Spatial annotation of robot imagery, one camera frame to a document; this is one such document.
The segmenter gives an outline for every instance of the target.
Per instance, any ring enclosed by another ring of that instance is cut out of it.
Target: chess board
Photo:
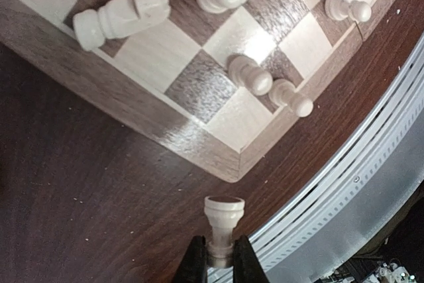
[[[109,0],[19,1],[72,38],[72,17]],[[293,82],[315,100],[394,0],[361,1],[370,3],[374,12],[371,21],[358,25],[329,19],[325,0],[244,0],[239,8],[219,15],[202,11],[195,0],[170,0],[172,12],[164,23],[108,40],[90,54],[147,92],[143,100],[137,93],[127,94],[125,85],[120,111],[87,99],[206,171],[236,182],[298,118],[266,95],[256,97],[236,87],[227,75],[229,59],[249,56],[275,79]],[[99,80],[103,75],[97,71]],[[138,108],[143,120],[125,116],[125,103],[136,102],[144,103]]]

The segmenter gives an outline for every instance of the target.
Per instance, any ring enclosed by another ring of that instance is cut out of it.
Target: dark wooden table surface
[[[397,0],[318,98],[321,111],[236,184],[122,126],[1,45],[0,282],[167,282],[190,238],[209,233],[209,194],[244,198],[237,234],[252,233],[371,110],[423,17],[423,0]]]

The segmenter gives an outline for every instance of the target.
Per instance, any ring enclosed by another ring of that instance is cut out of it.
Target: metal rail
[[[250,236],[266,272],[283,264],[342,212],[386,162],[424,106],[423,66],[424,36],[391,86],[337,153]],[[209,281],[230,282],[231,271],[211,269]]]

